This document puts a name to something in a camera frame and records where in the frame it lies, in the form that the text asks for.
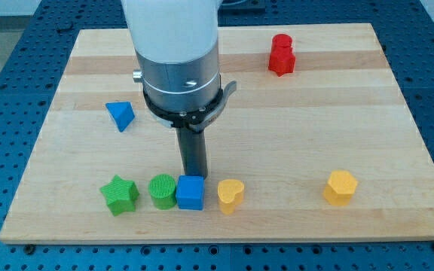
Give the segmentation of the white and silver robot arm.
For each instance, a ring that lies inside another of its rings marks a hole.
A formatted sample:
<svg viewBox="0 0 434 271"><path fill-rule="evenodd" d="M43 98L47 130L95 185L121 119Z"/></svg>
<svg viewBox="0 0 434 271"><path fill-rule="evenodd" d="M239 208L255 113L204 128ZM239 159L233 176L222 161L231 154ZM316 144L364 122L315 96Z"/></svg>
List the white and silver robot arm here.
<svg viewBox="0 0 434 271"><path fill-rule="evenodd" d="M174 128L201 132L236 85L221 86L218 10L222 0L121 0L151 112Z"/></svg>

